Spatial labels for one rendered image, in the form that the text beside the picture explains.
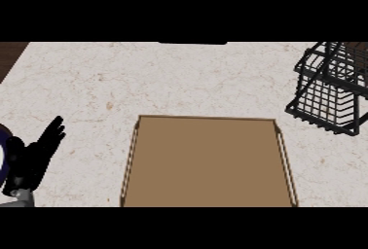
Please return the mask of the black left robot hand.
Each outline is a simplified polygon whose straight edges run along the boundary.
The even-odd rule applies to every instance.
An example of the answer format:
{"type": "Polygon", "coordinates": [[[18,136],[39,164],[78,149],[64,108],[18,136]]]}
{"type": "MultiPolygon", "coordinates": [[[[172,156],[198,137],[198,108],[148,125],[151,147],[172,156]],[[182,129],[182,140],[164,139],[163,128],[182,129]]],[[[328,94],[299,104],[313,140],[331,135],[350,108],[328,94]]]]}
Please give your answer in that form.
{"type": "Polygon", "coordinates": [[[12,196],[19,189],[37,189],[47,170],[49,162],[65,138],[65,126],[61,116],[55,118],[36,142],[25,145],[18,136],[6,140],[6,163],[9,174],[3,188],[3,195],[12,196]]]}

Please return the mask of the purple can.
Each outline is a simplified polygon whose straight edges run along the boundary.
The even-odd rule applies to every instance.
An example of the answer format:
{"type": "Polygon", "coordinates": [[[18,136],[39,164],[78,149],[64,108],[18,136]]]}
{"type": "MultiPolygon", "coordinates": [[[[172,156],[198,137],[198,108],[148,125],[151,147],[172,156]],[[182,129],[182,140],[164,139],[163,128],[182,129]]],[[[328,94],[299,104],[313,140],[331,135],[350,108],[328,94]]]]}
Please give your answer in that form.
{"type": "Polygon", "coordinates": [[[0,188],[5,184],[7,173],[9,173],[9,165],[6,163],[6,140],[12,137],[12,132],[7,127],[0,124],[0,188]]]}

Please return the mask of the brown wooden tray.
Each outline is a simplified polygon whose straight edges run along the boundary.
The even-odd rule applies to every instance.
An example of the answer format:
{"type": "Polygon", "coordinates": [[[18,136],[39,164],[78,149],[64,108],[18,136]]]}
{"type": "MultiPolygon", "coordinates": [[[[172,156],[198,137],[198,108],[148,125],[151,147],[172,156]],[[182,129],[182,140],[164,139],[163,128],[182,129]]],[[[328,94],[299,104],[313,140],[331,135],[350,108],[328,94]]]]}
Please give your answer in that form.
{"type": "Polygon", "coordinates": [[[284,134],[273,119],[140,116],[124,207],[296,207],[284,134]]]}

